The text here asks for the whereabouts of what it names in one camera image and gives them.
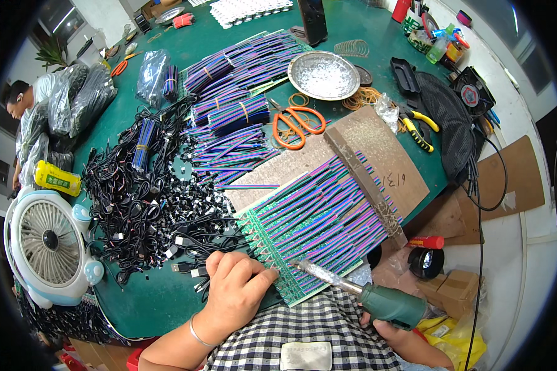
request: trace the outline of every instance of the green workbench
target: green workbench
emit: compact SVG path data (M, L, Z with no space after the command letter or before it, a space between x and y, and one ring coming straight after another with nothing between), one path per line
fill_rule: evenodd
M165 32L165 28L155 25L152 19L153 29L146 35L139 32L135 38L134 41L138 42L136 51L167 49L171 54L171 63L182 70L209 54L264 30L274 32L281 28L287 30L291 26L302 25L296 1L292 11L253 19L227 30L223 30L211 16L208 4L195 8L187 3L182 6L186 7L185 12L192 12L195 16L194 25L178 30L171 28ZM387 10L367 7L358 0L324 1L324 8L328 25L328 41L321 43L317 49L333 51L334 45L342 41L352 39L367 41L370 48L368 58L348 59L369 70L373 75L372 86L379 92L388 93L394 101L404 101L404 99L398 91L391 72L390 58L393 56L407 59L418 70L445 79L444 68L429 63L423 54L417 52L408 43L400 29L400 24L391 18L391 13ZM149 38L157 33L162 34L148 43ZM120 53L123 53L124 49L122 45ZM115 63L117 58L117 56L111 58L110 62ZM141 63L142 55L130 59L126 70L120 76L114 77L118 96L90 131L85 142L74 152L75 173L82 172L83 163L87 161L91 147L104 148L108 140L112 145L117 143L118 133L134 122L136 108L142 104L134 97ZM295 88L286 81L266 94L287 105L287 100L293 93L296 93ZM326 119L333 121L350 113L339 101L311 99L309 106L315 107ZM439 137L432 135L435 151L431 154L423 152L408 133L399 134L397 138L430 189L429 195L408 216L406 219L408 221L446 187L447 179L441 164ZM74 202L89 207L91 201L81 193ZM119 271L115 262L109 264L109 267L113 274ZM201 295L194 293L193 290L193 286L199 280L199 278L190 278L189 275L172 272L168 262L162 269L145 271L144 274L132 274L123 291L108 273L103 281L95 286L95 291L105 315L122 335L130 338L150 337L163 335L178 327L187 321L192 313L204 306L201 303Z

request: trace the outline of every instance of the hand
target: hand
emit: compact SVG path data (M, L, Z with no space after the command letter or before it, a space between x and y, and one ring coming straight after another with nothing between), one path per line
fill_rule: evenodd
M363 316L361 316L361 319L359 320L359 323L361 325L369 323L369 317L370 314L368 312L364 312ZM378 331L378 334L383 337L391 347L394 347L397 343L404 341L408 334L412 333L411 331L396 328L391 323L380 321L378 319L374 319L372 325Z
M206 260L210 276L208 302L192 325L200 339L220 344L255 316L266 290L279 277L242 252L215 251Z
M21 186L21 183L18 181L18 174L15 172L15 175L12 177L12 190L17 190Z

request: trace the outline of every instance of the desk fan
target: desk fan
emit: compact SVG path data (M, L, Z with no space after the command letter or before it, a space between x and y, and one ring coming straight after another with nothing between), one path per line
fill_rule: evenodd
M87 287L103 278L103 264L85 251L82 235L90 222L86 208L70 206L54 190L25 187L8 208L6 257L38 306L78 305Z

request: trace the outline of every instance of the yellow drink bottle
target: yellow drink bottle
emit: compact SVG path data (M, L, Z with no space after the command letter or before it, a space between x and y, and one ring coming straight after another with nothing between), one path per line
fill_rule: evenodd
M74 197L81 193L81 177L79 175L65 172L43 160L37 163L35 182L42 187L61 190Z

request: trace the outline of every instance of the man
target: man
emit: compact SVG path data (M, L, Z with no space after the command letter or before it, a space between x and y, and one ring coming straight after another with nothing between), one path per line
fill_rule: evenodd
M56 74L45 74L32 85L27 84L25 81L16 80L5 92L4 105L6 106L6 111L12 115L12 118L21 120L21 122L28 120L33 106L52 95L52 90L57 80L58 75ZM12 177L13 190L18 189L21 185L18 180L21 170L21 165L17 159L15 174Z
M256 314L277 270L266 270L242 252L221 251L210 255L206 269L206 306L146 348L141 371L194 370L205 357L205 370L278 370L283 362L303 363L295 368L308 370L454 370L446 353L414 332L378 320L375 330L369 327L369 314L339 288L292 308L274 306ZM289 343L306 352L294 355L293 347L284 352Z

